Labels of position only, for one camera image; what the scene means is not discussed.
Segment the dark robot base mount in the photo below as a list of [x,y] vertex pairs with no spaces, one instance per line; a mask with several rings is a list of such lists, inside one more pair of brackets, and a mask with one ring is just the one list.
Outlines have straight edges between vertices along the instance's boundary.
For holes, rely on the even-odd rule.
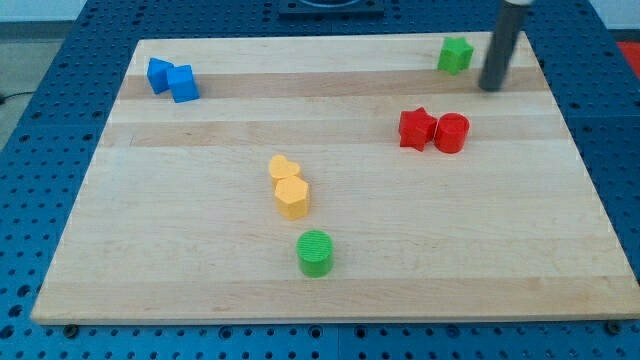
[[382,17],[384,13],[384,0],[280,0],[278,2],[278,17],[282,19],[355,15]]

